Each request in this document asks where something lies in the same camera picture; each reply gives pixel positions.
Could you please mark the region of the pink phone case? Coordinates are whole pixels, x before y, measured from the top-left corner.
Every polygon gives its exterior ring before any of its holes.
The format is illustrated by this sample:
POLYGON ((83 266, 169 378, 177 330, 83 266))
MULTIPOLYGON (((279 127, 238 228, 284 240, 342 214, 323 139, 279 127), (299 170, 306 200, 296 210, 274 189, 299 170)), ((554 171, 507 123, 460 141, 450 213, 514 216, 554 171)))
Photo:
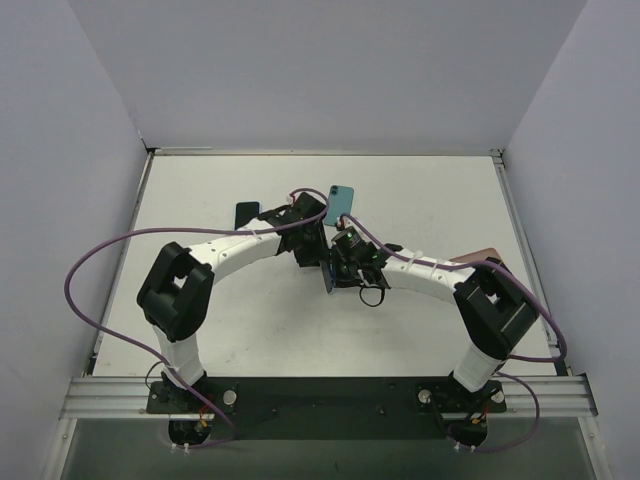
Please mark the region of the pink phone case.
POLYGON ((493 259, 498 262, 502 261, 502 257, 495 248, 485 248, 474 252, 466 253, 454 258, 450 261, 455 264, 473 264, 479 261, 485 261, 487 259, 493 259))

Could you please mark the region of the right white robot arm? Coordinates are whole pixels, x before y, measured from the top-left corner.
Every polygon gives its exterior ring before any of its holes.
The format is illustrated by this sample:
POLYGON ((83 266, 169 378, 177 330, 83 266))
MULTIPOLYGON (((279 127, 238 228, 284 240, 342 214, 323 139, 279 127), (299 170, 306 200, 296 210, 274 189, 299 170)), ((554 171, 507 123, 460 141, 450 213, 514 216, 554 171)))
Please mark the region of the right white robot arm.
POLYGON ((438 261, 399 245, 377 246, 354 227, 331 240, 331 272, 337 288, 371 287, 422 293, 455 305, 470 338, 451 376, 470 393, 484 388, 537 321, 538 309, 487 258, 479 266, 438 261))

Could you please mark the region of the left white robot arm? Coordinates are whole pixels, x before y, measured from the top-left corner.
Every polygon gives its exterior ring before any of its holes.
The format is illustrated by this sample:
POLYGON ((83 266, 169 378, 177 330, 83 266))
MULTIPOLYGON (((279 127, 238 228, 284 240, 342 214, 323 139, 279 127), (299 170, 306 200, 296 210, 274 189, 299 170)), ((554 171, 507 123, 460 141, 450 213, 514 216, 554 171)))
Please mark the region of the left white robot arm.
POLYGON ((204 402, 200 382, 206 372, 196 332, 207 316, 213 286, 259 260, 294 255, 301 268, 319 267, 328 258, 322 221, 326 205, 307 192, 291 204, 265 211, 246 225, 210 241, 183 247, 165 245, 137 295, 137 304, 159 340, 169 365, 170 400, 183 411, 204 402))

